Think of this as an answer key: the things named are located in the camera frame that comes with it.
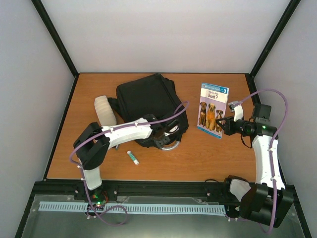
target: rolled bandage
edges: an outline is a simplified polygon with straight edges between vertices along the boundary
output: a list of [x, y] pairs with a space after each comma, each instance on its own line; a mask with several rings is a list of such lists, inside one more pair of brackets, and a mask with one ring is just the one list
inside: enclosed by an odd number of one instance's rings
[[135, 158], [135, 156], [132, 154], [132, 152], [130, 150], [127, 151], [127, 154], [130, 156], [130, 158], [132, 159], [132, 161], [135, 165], [139, 164], [139, 161], [137, 160], [137, 158]]
[[106, 96], [95, 99], [95, 110], [101, 126], [117, 125], [117, 120]]

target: perforated metal strip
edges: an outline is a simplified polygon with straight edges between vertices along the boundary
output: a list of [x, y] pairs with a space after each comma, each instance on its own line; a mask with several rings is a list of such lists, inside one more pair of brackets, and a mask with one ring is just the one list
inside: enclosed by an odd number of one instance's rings
[[[151, 215], [176, 215], [176, 214], [197, 214], [224, 216], [223, 205], [171, 205], [171, 204], [106, 204], [104, 209], [98, 209], [99, 213], [115, 206], [121, 205], [127, 209], [129, 214], [151, 214]], [[89, 205], [82, 202], [40, 202], [39, 211], [56, 212], [86, 212]], [[114, 208], [109, 213], [124, 213], [120, 208]]]

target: wooden table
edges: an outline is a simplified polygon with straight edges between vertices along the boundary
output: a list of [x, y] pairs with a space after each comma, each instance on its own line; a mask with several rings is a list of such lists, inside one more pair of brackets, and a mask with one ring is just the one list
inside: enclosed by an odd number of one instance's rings
[[[79, 179], [79, 169], [69, 161], [73, 143], [91, 122], [98, 121], [94, 100], [106, 95], [116, 97], [119, 84], [150, 74], [144, 73], [81, 73], [67, 112], [60, 138], [47, 178]], [[249, 95], [244, 74], [182, 74], [165, 73], [175, 82], [181, 101], [190, 101], [187, 110], [189, 128], [179, 147], [172, 151], [144, 148], [134, 141], [121, 144], [118, 150], [110, 149], [101, 165], [102, 179], [159, 180], [159, 181], [222, 181], [236, 175], [255, 181], [256, 164], [252, 149], [243, 146], [240, 135], [217, 139], [197, 129], [201, 83], [229, 87], [229, 102]], [[244, 116], [253, 110], [251, 99], [243, 104]], [[227, 108], [226, 116], [231, 115]], [[139, 160], [135, 165], [126, 151], [131, 150]]]

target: glue stick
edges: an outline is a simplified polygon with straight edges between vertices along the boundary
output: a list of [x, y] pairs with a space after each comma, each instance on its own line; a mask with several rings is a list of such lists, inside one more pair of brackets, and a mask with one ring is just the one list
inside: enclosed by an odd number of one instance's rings
[[135, 158], [135, 156], [132, 154], [132, 152], [130, 150], [127, 151], [127, 154], [130, 156], [130, 158], [135, 163], [135, 165], [139, 164], [139, 161], [137, 160], [137, 158]]

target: black frame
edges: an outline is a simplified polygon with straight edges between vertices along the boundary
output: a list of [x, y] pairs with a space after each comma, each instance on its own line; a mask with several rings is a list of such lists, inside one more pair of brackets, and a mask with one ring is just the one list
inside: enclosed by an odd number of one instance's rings
[[[57, 146], [57, 142], [67, 115], [67, 111], [77, 84], [79, 73], [73, 64], [61, 38], [58, 35], [48, 13], [46, 12], [41, 0], [31, 0], [38, 14], [40, 15], [43, 23], [45, 24], [47, 30], [49, 31], [52, 39], [54, 40], [57, 48], [59, 49], [61, 55], [63, 56], [69, 70], [74, 76], [74, 83], [67, 100], [67, 104], [62, 116], [61, 123], [53, 144], [52, 152], [45, 170], [45, 174], [42, 181], [35, 182], [32, 189], [30, 198], [26, 205], [23, 217], [21, 219], [20, 225], [18, 227], [16, 238], [19, 238], [23, 234], [23, 230], [30, 212], [30, 208], [34, 201], [35, 195], [56, 195], [56, 194], [65, 194], [65, 195], [74, 195], [77, 199], [84, 199], [86, 195], [83, 191], [83, 183], [80, 180], [71, 180], [71, 179], [47, 179], [47, 174], [53, 159], [53, 155]], [[284, 27], [286, 26], [288, 20], [292, 16], [296, 7], [301, 0], [290, 0], [286, 10], [284, 11], [280, 21], [278, 22], [276, 28], [274, 29], [271, 37], [269, 38], [266, 46], [264, 47], [262, 53], [260, 54], [256, 64], [254, 65], [250, 73], [245, 73], [246, 83], [248, 85], [250, 93], [253, 93], [257, 90], [255, 85], [255, 77], [259, 72], [261, 66], [263, 65], [265, 59], [267, 58], [269, 52], [273, 48], [278, 37], [282, 33]], [[255, 95], [252, 97], [253, 104], [260, 103], [260, 97]], [[285, 183], [284, 175], [281, 171], [281, 176], [283, 182]], [[118, 195], [120, 196], [166, 196], [166, 197], [194, 197], [202, 199], [207, 202], [218, 202], [219, 204], [225, 205], [227, 207], [236, 207], [239, 205], [238, 200], [232, 195], [228, 194], [224, 185], [221, 182], [150, 182], [150, 181], [103, 181], [104, 189], [107, 191], [109, 200], [116, 200]], [[286, 185], [287, 190], [291, 191], [294, 195], [294, 205], [299, 217], [303, 232], [305, 237], [312, 237], [299, 202], [295, 187], [293, 185]]]

